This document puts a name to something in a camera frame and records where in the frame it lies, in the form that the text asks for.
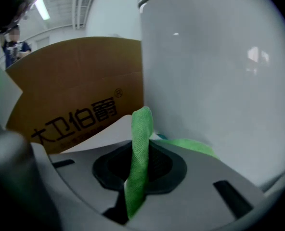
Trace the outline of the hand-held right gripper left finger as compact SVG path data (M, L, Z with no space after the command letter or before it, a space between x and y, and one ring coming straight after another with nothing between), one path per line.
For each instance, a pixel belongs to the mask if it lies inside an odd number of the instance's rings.
M103 216L116 204L118 192L103 188L92 173L98 157L127 143L51 155L41 144L31 143L40 178L58 211L61 231L133 231Z

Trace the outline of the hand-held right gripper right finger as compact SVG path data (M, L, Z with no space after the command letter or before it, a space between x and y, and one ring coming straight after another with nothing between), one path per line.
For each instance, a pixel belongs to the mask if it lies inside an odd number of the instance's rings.
M183 181L170 193L149 195L132 219L139 231L210 231L236 220L214 187L227 181L255 207L265 199L252 182L212 156L162 141L156 145L178 154L187 165Z

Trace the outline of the green cleaning cloth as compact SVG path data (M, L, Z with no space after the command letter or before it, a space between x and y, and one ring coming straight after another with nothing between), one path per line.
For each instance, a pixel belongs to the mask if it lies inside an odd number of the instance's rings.
M135 216L145 199L144 190L149 180L149 139L154 133L153 116L148 106L134 111L131 118L132 156L124 187L128 219Z

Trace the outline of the white toilet with tank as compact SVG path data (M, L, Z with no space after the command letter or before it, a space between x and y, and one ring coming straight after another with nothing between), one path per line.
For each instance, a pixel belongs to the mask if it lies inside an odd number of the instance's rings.
M144 102L268 190L285 173L285 20L271 0L138 0Z

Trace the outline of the large cardboard box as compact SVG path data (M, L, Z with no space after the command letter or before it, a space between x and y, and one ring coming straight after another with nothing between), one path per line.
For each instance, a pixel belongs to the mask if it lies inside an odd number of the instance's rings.
M7 129L56 154L143 106L141 42L114 37L61 41L17 61L22 90Z

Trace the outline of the ceiling strip light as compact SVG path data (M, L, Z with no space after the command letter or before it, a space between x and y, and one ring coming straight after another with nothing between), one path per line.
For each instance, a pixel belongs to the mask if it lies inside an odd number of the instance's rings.
M50 15L49 15L48 10L45 6L44 0L36 0L35 6L36 6L36 9L39 12L39 14L43 20L46 21L46 20L50 19Z

